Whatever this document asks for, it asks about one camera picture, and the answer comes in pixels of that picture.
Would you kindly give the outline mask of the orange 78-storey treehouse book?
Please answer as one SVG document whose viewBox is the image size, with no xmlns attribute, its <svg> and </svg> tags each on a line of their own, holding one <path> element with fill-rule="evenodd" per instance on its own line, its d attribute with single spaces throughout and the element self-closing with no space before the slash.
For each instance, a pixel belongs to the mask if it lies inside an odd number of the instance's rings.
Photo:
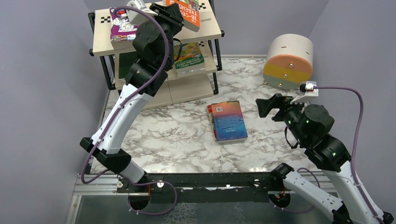
<svg viewBox="0 0 396 224">
<path fill-rule="evenodd" d="M 177 3 L 184 19 L 184 26 L 193 31 L 200 30 L 200 14 L 198 0 L 163 0 L 165 6 Z"/>
</svg>

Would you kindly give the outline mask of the dark bottom book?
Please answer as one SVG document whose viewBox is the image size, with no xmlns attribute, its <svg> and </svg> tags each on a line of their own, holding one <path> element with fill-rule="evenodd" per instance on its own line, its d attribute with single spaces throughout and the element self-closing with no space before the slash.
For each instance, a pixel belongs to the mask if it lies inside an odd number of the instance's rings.
<svg viewBox="0 0 396 224">
<path fill-rule="evenodd" d="M 218 143 L 244 141 L 248 137 L 240 102 L 226 101 L 212 105 Z"/>
</svg>

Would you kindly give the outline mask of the green 104-storey treehouse book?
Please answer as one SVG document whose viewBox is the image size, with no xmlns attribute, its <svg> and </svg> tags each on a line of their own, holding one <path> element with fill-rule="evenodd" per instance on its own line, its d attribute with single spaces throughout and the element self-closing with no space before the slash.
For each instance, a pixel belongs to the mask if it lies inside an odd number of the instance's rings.
<svg viewBox="0 0 396 224">
<path fill-rule="evenodd" d="M 177 44 L 174 47 L 174 67 L 184 68 L 188 66 L 204 66 L 204 56 L 197 42 Z"/>
</svg>

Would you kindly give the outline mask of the purple cartoon cover book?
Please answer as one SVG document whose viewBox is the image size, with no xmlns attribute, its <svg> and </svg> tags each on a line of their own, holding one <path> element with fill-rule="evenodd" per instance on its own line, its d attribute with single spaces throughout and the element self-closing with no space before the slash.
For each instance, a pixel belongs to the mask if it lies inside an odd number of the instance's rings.
<svg viewBox="0 0 396 224">
<path fill-rule="evenodd" d="M 109 8 L 111 16 L 110 43 L 114 50 L 133 49 L 133 41 L 136 38 L 138 25 L 130 23 L 127 17 L 117 17 L 118 14 L 125 14 L 125 10 L 115 13 L 115 8 Z"/>
</svg>

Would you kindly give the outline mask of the plain dark green book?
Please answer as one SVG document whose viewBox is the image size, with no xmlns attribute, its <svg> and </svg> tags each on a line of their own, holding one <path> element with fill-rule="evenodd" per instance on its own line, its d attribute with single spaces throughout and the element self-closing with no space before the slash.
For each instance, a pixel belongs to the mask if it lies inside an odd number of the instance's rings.
<svg viewBox="0 0 396 224">
<path fill-rule="evenodd" d="M 137 59 L 137 52 L 119 54 L 119 80 L 124 80 Z"/>
</svg>

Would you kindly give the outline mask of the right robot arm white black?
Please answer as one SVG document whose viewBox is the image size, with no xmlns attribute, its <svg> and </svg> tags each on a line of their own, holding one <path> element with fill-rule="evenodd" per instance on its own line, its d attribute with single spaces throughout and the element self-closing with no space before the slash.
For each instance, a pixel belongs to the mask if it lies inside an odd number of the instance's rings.
<svg viewBox="0 0 396 224">
<path fill-rule="evenodd" d="M 374 201 L 363 196 L 365 188 L 356 183 L 351 169 L 352 157 L 345 145 L 330 135 L 334 118 L 322 105 L 292 103 L 293 98 L 274 94 L 269 99 L 257 99 L 261 118 L 272 109 L 275 122 L 284 122 L 305 155 L 320 169 L 336 189 L 333 196 L 305 180 L 286 163 L 271 171 L 273 181 L 299 194 L 324 213 L 334 224 L 390 224 L 392 214 L 382 211 Z"/>
</svg>

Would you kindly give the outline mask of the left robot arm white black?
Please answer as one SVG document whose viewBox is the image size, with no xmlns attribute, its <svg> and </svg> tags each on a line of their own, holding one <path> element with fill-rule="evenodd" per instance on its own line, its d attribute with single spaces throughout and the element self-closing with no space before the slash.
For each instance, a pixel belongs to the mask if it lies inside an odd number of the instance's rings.
<svg viewBox="0 0 396 224">
<path fill-rule="evenodd" d="M 132 42 L 137 58 L 107 119 L 93 136 L 83 138 L 80 146 L 107 170 L 127 178 L 134 185 L 144 186 L 146 172 L 132 161 L 121 145 L 136 117 L 166 81 L 167 71 L 174 64 L 175 36 L 182 30 L 184 19 L 177 3 L 121 6 L 113 12 L 117 17 L 138 22 Z"/>
</svg>

